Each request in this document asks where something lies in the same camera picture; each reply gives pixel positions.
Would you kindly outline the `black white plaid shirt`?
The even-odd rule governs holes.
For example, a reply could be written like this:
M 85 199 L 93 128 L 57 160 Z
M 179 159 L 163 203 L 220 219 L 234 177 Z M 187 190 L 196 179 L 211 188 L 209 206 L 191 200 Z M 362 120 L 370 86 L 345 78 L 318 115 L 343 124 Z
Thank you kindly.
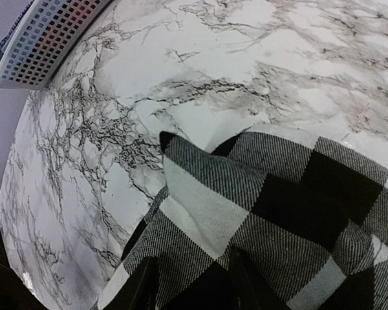
M 159 135 L 166 184 L 95 309 L 145 257 L 156 309 L 234 309 L 232 247 L 290 309 L 388 309 L 388 169 L 302 130 L 249 129 L 205 152 Z

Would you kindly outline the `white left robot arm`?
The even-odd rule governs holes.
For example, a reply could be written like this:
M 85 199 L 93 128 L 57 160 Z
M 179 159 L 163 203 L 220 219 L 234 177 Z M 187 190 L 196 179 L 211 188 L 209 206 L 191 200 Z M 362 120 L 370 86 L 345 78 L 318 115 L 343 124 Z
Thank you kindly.
M 10 267 L 0 230 L 0 309 L 45 310 L 46 307 Z

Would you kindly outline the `white plastic basket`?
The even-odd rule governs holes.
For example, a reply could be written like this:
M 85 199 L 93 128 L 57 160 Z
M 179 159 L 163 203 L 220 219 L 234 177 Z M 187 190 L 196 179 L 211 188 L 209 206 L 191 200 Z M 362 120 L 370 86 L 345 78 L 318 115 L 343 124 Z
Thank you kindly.
M 46 87 L 108 1 L 33 1 L 4 44 L 0 88 Z

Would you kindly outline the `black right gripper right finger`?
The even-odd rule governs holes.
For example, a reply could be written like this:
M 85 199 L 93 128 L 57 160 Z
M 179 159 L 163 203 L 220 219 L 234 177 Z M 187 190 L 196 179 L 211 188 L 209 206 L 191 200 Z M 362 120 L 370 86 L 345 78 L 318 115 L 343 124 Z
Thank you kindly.
M 290 309 L 268 285 L 244 250 L 232 247 L 229 274 L 235 292 L 234 309 Z

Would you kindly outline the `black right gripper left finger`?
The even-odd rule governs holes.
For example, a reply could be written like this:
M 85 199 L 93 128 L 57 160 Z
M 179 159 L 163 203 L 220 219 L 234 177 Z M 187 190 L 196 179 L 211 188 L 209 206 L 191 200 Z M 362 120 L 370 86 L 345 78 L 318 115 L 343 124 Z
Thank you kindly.
M 158 259 L 145 257 L 103 309 L 156 309 Z

